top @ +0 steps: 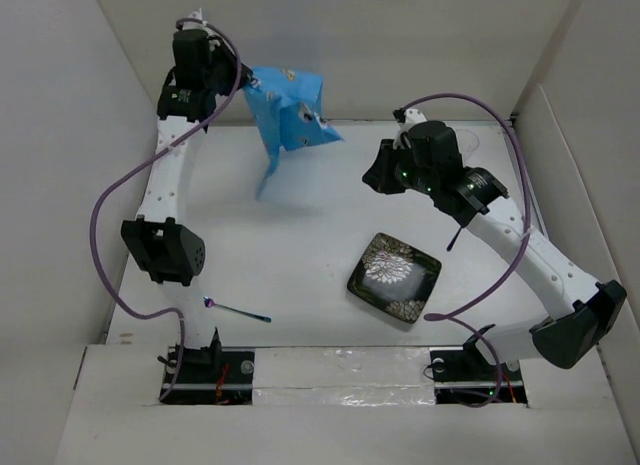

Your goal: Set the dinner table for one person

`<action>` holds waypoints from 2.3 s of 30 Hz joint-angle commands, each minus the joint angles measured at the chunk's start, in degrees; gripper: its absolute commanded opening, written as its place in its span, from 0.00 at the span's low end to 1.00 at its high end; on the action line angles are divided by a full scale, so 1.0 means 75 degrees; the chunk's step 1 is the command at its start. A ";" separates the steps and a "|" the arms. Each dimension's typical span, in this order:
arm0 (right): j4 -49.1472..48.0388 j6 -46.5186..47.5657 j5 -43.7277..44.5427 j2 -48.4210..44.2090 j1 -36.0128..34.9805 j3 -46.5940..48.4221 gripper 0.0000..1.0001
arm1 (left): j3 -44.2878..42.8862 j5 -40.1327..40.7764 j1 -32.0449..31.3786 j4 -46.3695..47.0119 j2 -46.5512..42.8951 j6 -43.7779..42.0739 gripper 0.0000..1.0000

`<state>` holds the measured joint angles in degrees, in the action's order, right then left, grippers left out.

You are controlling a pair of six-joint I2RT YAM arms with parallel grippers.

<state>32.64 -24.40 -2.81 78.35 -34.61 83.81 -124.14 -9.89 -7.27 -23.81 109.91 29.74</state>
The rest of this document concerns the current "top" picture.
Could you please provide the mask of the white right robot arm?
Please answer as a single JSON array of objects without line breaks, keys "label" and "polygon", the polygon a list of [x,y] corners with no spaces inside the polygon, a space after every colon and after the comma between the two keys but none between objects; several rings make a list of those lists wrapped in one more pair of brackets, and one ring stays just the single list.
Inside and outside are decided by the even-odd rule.
[{"label": "white right robot arm", "polygon": [[512,325],[486,325],[468,339],[462,366],[483,379],[499,362],[543,358],[574,367],[613,328],[627,298],[616,280],[581,270],[526,218],[491,172],[464,164],[456,132],[416,109],[399,109],[400,130],[380,143],[363,181],[392,195],[413,190],[493,249],[537,296],[543,309]]}]

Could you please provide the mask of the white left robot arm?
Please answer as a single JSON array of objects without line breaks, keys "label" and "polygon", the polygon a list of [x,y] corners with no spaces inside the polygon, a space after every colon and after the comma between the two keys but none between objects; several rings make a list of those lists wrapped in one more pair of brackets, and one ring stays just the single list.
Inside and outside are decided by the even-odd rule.
[{"label": "white left robot arm", "polygon": [[172,51],[174,65],[157,103],[160,157],[151,166],[135,218],[122,223],[121,236],[138,267],[181,312],[184,344],[193,351],[188,369],[208,382],[222,372],[223,358],[209,348],[215,331],[197,280],[206,247],[186,225],[187,194],[211,122],[251,80],[252,71],[201,10],[178,21]]}]

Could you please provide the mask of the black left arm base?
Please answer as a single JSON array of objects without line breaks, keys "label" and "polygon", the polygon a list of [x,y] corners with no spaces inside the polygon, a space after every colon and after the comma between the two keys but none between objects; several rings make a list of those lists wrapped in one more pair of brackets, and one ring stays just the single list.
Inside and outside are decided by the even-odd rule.
[{"label": "black left arm base", "polygon": [[218,331],[209,346],[187,348],[176,369],[178,346],[158,356],[164,365],[159,401],[165,405],[251,405],[254,348],[224,347]]}]

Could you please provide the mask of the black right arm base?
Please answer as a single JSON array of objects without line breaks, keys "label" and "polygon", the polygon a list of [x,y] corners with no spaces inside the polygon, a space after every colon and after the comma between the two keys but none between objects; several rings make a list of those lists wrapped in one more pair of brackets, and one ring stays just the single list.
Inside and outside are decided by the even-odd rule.
[{"label": "black right arm base", "polygon": [[472,332],[461,345],[429,347],[429,363],[423,368],[423,376],[432,381],[437,404],[528,405],[521,360],[502,361],[497,366],[495,357],[479,338],[490,328],[488,325]]}]

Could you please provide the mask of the blue space-print cloth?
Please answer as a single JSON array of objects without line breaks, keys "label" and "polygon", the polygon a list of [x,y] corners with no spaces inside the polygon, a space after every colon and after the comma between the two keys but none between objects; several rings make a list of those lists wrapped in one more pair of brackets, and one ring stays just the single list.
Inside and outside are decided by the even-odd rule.
[{"label": "blue space-print cloth", "polygon": [[274,67],[253,70],[258,83],[244,87],[243,92],[268,160],[255,192],[260,198],[283,151],[334,143],[343,137],[323,116],[321,75]]}]

